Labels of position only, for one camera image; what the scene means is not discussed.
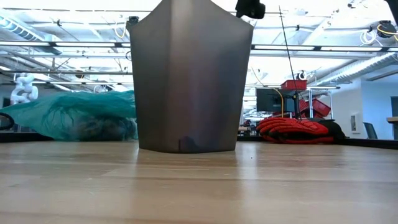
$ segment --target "office chair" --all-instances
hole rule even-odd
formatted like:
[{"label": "office chair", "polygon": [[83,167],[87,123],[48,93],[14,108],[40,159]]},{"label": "office chair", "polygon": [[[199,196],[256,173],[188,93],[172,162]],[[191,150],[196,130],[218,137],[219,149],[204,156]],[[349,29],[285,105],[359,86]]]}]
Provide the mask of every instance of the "office chair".
[{"label": "office chair", "polygon": [[363,123],[365,125],[366,133],[368,134],[368,139],[377,139],[376,131],[374,130],[373,124]]}]

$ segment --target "ceiling duct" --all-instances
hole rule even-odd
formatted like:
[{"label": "ceiling duct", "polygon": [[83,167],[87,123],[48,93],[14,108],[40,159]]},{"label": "ceiling duct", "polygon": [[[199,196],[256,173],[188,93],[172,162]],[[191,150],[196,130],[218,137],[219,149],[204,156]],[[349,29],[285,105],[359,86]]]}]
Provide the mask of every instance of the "ceiling duct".
[{"label": "ceiling duct", "polygon": [[[14,34],[17,34],[18,36],[22,37],[25,40],[29,41],[42,41],[43,38],[38,36],[37,34],[33,33],[29,29],[26,29],[25,27],[19,25],[18,23],[6,19],[3,16],[0,16],[0,28],[6,29],[9,32],[12,32]],[[47,53],[53,53],[54,55],[60,55],[62,52],[53,48],[53,47],[36,47],[37,49],[40,49],[43,52]]]},{"label": "ceiling duct", "polygon": [[341,83],[350,81],[395,63],[398,63],[397,53],[388,53],[370,58],[369,60],[358,60],[317,80],[316,83],[309,83],[309,85],[324,85],[330,82]]}]

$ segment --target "ceiling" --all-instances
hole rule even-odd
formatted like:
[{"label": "ceiling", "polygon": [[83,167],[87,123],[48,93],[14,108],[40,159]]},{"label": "ceiling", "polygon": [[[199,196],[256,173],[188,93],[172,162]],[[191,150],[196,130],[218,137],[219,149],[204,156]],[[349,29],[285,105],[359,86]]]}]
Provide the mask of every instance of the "ceiling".
[{"label": "ceiling", "polygon": [[[214,3],[231,13],[236,1],[213,0]],[[363,44],[361,34],[371,25],[381,20],[394,21],[387,3],[383,0],[355,1],[359,4],[351,9],[351,1],[337,0],[320,3],[315,0],[261,1],[266,5],[267,14],[262,20],[245,21],[254,25],[254,44],[285,44],[284,33],[279,15],[279,6],[283,13],[287,43],[289,45],[337,45],[337,46],[378,46],[395,45],[394,38],[377,38],[370,44]],[[128,33],[123,34],[125,22],[129,16],[145,18],[160,0],[113,0],[113,1],[4,1],[0,16],[12,19],[31,32],[54,41],[85,42],[129,42]],[[6,29],[0,28],[0,40],[24,40]],[[62,54],[39,52],[32,48],[13,47],[20,54],[38,62],[52,66],[60,71],[91,72],[132,72],[131,62],[125,59],[127,49],[64,48]],[[81,57],[95,54],[97,57]],[[325,76],[337,68],[357,59],[367,59],[374,53],[328,53],[328,52],[291,52],[294,72],[301,70],[315,76]],[[1,66],[11,70],[34,69],[37,65],[26,62],[0,50],[1,60],[9,60]],[[292,74],[286,52],[252,52],[249,61],[247,84],[283,83]],[[76,80],[74,75],[57,75],[54,79]],[[87,80],[104,82],[132,82],[131,75],[87,75]],[[117,86],[117,90],[128,90],[132,86]],[[247,88],[246,96],[253,94]],[[245,111],[255,108],[255,101],[244,102]]]}]

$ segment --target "white sculpture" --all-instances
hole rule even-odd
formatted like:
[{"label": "white sculpture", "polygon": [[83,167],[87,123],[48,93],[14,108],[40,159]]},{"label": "white sculpture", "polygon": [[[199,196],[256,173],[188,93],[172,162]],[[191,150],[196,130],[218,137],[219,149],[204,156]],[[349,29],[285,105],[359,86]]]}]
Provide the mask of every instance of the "white sculpture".
[{"label": "white sculpture", "polygon": [[11,93],[11,104],[28,103],[36,100],[39,96],[39,90],[32,85],[35,79],[33,74],[22,73],[16,80],[15,89]]}]

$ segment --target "wooden tabletop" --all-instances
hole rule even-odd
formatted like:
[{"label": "wooden tabletop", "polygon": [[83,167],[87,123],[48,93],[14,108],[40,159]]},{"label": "wooden tabletop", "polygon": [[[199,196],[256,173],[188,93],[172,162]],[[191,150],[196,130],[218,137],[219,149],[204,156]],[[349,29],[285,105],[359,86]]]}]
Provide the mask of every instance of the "wooden tabletop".
[{"label": "wooden tabletop", "polygon": [[0,223],[398,223],[398,151],[238,143],[0,144]]},{"label": "wooden tabletop", "polygon": [[398,117],[387,118],[387,121],[388,121],[388,123],[391,123],[391,124],[397,124]]}]

